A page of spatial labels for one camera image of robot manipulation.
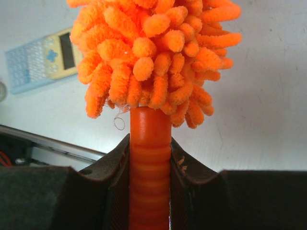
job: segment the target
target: blue calculator button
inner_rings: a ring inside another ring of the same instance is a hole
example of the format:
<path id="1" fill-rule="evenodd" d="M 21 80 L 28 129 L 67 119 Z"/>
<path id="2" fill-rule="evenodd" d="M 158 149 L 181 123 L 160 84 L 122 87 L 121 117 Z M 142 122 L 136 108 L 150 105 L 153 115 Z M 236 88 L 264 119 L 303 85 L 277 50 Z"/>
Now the blue calculator button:
<path id="1" fill-rule="evenodd" d="M 49 53 L 46 56 L 46 59 L 51 61 L 52 63 L 54 63 L 55 62 L 55 58 L 56 58 L 57 55 L 58 54 L 51 49 L 51 50 L 49 50 Z"/>

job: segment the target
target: calculator button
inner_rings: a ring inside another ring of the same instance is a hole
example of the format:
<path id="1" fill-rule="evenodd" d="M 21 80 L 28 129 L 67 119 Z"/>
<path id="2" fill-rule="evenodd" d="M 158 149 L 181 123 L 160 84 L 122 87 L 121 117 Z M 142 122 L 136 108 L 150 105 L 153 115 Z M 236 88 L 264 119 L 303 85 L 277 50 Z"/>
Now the calculator button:
<path id="1" fill-rule="evenodd" d="M 53 70 L 54 70 L 55 72 L 58 72 L 58 70 L 59 70 L 58 66 L 57 66 L 57 65 L 54 65 L 54 66 L 53 66 Z"/>
<path id="2" fill-rule="evenodd" d="M 53 46 L 53 39 L 50 38 L 48 41 L 49 41 L 49 45 L 50 45 L 50 46 Z"/>
<path id="3" fill-rule="evenodd" d="M 46 56 L 46 59 L 51 61 L 52 63 L 55 62 L 55 58 L 58 56 L 56 52 L 54 52 L 52 49 L 49 50 L 48 55 Z"/>

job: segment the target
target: white table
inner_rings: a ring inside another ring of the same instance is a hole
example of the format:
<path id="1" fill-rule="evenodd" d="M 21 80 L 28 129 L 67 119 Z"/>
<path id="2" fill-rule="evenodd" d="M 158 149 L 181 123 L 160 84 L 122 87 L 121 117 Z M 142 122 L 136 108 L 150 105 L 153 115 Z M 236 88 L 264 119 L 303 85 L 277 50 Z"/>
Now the white table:
<path id="1" fill-rule="evenodd" d="M 233 69 L 206 83 L 215 114 L 197 130 L 173 136 L 214 170 L 307 170 L 307 1 L 235 0 L 243 13 L 225 23 L 243 42 L 229 49 Z M 78 9 L 65 0 L 0 3 L 0 81 L 8 85 L 4 51 L 73 24 Z M 129 132 L 113 124 L 118 110 L 86 116 L 87 86 L 69 78 L 0 103 L 0 124 L 102 152 Z"/>

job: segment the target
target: calculator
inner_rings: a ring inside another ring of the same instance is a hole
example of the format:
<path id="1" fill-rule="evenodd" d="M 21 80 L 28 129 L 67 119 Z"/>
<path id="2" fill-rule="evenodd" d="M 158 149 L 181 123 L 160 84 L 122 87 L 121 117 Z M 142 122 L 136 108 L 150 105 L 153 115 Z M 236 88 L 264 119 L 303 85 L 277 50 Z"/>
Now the calculator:
<path id="1" fill-rule="evenodd" d="M 12 94 L 77 73 L 83 55 L 70 41 L 71 28 L 44 36 L 5 53 Z"/>

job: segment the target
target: ribbed handle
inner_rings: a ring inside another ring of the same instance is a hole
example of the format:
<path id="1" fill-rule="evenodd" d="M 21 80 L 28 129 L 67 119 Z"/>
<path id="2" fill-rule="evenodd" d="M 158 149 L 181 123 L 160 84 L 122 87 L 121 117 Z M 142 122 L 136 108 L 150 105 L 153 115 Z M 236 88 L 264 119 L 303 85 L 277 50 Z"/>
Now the ribbed handle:
<path id="1" fill-rule="evenodd" d="M 130 116 L 130 230 L 168 230 L 171 120 L 148 107 Z"/>

